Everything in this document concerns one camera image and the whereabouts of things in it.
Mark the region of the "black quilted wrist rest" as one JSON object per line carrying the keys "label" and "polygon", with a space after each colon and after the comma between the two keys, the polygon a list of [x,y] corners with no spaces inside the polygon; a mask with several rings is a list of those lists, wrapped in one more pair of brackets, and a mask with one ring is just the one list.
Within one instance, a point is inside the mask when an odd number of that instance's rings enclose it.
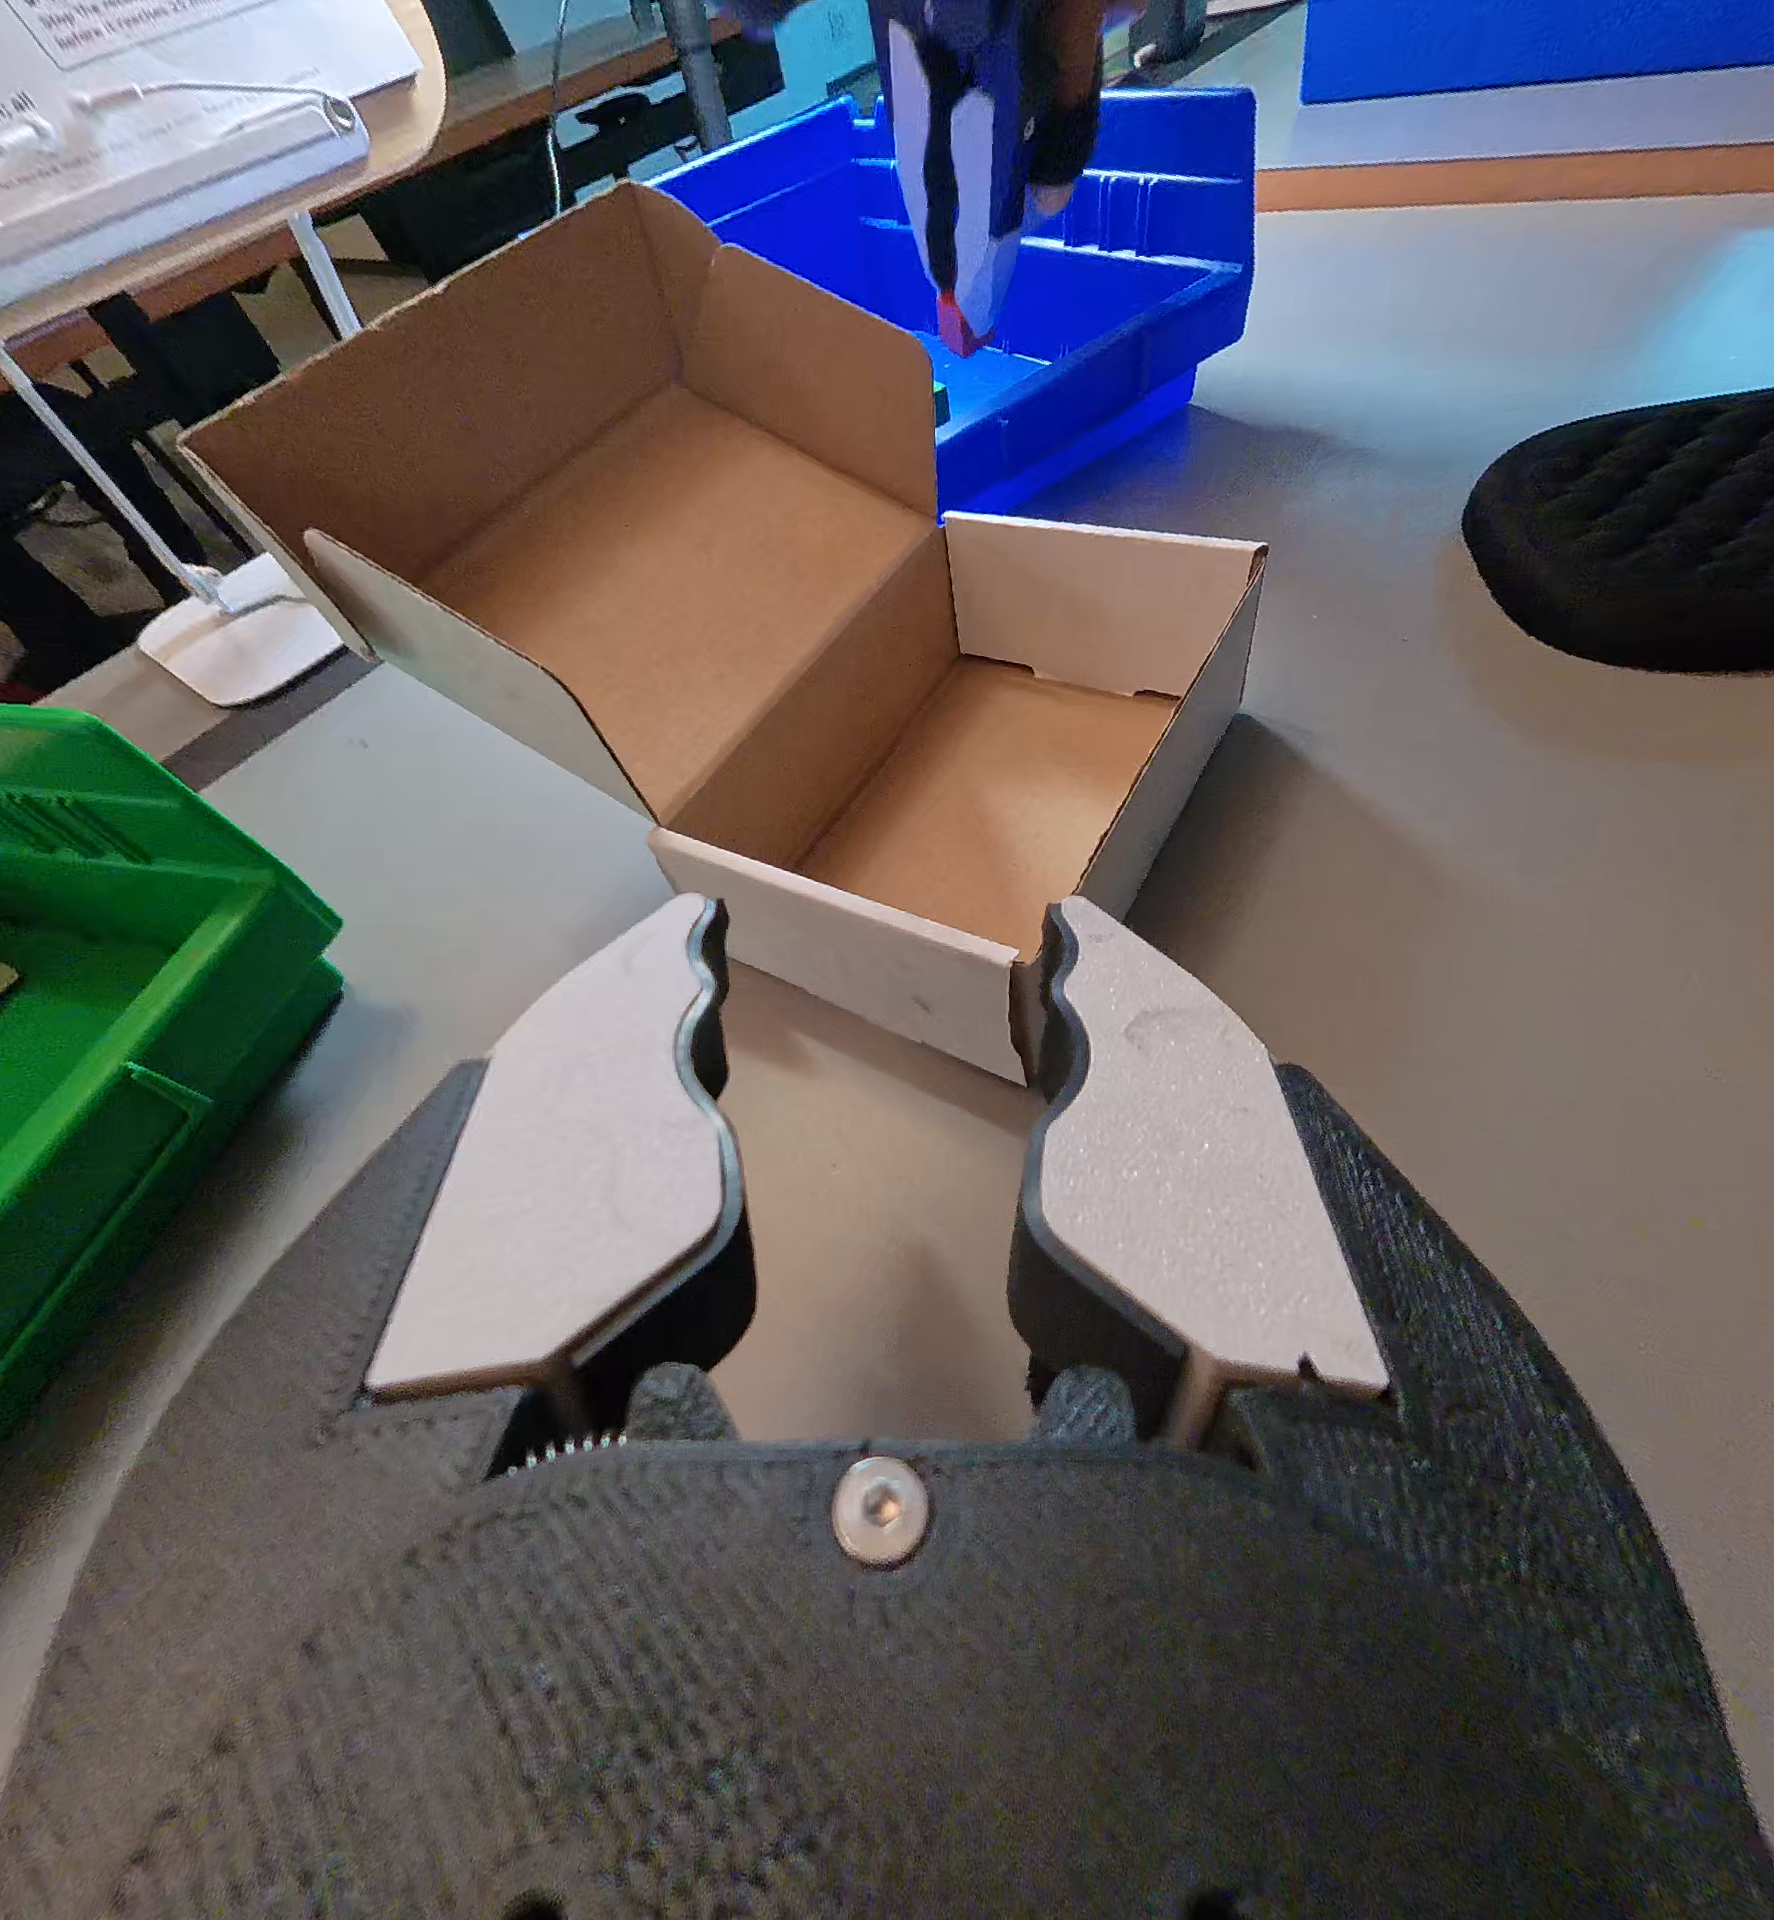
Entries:
{"label": "black quilted wrist rest", "polygon": [[1496,458],[1462,516],[1527,636],[1667,675],[1774,675],[1774,389],[1573,418]]}

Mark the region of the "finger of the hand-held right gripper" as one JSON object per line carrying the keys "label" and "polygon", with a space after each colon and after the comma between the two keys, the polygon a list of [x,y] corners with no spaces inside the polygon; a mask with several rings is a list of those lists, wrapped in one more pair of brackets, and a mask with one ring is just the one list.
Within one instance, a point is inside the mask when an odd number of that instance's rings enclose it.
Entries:
{"label": "finger of the hand-held right gripper", "polygon": [[967,97],[967,62],[940,34],[889,20],[887,93],[899,191],[921,268],[937,301],[957,301],[961,185],[953,114]]}
{"label": "finger of the hand-held right gripper", "polygon": [[1017,266],[1027,211],[1027,157],[1017,108],[969,90],[955,108],[955,173],[961,185],[957,301],[984,344]]}

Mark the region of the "document stand with white base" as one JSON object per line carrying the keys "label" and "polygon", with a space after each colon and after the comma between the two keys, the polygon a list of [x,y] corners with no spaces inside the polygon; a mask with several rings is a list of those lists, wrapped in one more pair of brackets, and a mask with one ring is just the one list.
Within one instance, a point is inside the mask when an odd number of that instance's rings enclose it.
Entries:
{"label": "document stand with white base", "polygon": [[266,235],[285,235],[299,243],[334,334],[353,336],[362,323],[319,242],[314,213],[413,169],[441,129],[448,95],[445,63],[422,4],[390,6],[419,50],[420,74],[415,83],[371,93],[362,103],[362,117],[371,135],[371,156],[364,164],[285,198],[253,205],[229,220],[193,229],[178,242],[131,253],[44,299],[21,301],[0,310],[0,377],[5,387],[60,447],[84,467],[86,478],[106,492],[114,513],[176,581],[169,607],[155,616],[139,637],[141,655],[213,708],[240,708],[283,690],[343,650],[339,630],[322,613],[316,594],[299,583],[278,545],[266,545],[229,571],[180,560],[148,523],[145,509],[36,393],[33,377],[15,355],[15,344],[96,301],[131,292],[150,269],[187,273]]}

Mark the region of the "wood edged table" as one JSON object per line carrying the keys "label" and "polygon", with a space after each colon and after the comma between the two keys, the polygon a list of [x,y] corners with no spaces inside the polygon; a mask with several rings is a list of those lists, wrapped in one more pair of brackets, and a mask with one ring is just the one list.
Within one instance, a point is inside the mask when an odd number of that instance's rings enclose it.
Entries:
{"label": "wood edged table", "polygon": [[1257,206],[1774,196],[1774,66],[1265,108]]}

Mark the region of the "grey pole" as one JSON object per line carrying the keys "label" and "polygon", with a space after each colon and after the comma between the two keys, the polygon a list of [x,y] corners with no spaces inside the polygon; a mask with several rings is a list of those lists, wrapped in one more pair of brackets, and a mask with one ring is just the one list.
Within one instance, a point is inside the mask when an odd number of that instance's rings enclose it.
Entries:
{"label": "grey pole", "polygon": [[661,34],[672,48],[701,151],[714,154],[736,137],[732,114],[783,95],[785,78],[773,28],[753,4],[654,1]]}

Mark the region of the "blue plastic bin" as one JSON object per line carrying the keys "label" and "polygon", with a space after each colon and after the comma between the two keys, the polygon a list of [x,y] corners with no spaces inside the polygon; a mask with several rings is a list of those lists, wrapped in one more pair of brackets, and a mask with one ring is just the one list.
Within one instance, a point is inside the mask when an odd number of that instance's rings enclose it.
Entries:
{"label": "blue plastic bin", "polygon": [[882,107],[833,99],[655,185],[718,236],[912,332],[948,394],[940,511],[1007,513],[1187,405],[1198,365],[1243,336],[1257,97],[1107,87],[1090,171],[1023,239],[996,338],[969,359],[933,330]]}
{"label": "blue plastic bin", "polygon": [[1774,66],[1774,1],[1308,1],[1300,99]]}

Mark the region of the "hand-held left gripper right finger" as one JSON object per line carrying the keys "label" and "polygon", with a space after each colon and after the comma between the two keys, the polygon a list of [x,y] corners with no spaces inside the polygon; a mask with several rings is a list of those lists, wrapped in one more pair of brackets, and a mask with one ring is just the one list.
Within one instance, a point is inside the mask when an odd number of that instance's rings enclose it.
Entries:
{"label": "hand-held left gripper right finger", "polygon": [[1203,983],[1091,899],[1049,907],[1009,1317],[1046,1389],[1118,1382],[1194,1447],[1233,1389],[1389,1389],[1282,1072]]}

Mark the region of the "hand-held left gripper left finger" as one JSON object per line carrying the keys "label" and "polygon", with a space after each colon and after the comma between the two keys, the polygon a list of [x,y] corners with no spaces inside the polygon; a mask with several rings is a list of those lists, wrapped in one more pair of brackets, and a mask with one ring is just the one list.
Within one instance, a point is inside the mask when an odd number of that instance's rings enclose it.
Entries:
{"label": "hand-held left gripper left finger", "polygon": [[492,1044],[373,1348],[371,1398],[538,1389],[623,1407],[714,1369],[756,1303],[746,1171],[719,1110],[727,911],[678,895]]}

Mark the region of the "printed instruction sheet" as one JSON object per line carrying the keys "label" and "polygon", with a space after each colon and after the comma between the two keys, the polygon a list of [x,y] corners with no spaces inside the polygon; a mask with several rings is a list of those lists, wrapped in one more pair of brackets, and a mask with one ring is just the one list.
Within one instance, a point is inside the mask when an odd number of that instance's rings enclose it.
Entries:
{"label": "printed instruction sheet", "polygon": [[379,1],[0,1],[0,310],[364,164],[419,74]]}

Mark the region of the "green plastic bin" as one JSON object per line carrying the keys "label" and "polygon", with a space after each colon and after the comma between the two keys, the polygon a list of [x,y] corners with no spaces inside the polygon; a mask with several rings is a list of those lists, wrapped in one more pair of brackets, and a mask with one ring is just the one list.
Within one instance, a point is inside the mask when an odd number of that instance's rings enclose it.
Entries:
{"label": "green plastic bin", "polygon": [[339,928],[101,720],[0,705],[0,1443],[339,995]]}

